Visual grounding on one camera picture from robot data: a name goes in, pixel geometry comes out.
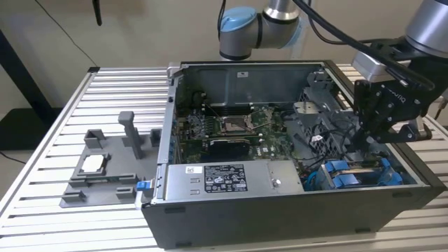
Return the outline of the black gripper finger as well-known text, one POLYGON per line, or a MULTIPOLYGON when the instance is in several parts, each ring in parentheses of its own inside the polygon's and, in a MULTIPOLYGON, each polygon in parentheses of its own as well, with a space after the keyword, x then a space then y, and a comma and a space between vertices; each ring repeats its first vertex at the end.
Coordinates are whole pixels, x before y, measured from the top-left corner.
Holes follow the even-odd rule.
POLYGON ((370 117, 370 103, 375 97, 372 84, 367 80, 355 81, 354 113, 358 116, 359 129, 352 137, 354 147, 363 147, 367 140, 367 119, 370 117))
POLYGON ((391 129, 376 135, 378 143, 406 143, 430 140, 430 127, 423 119, 410 120, 399 131, 391 129))

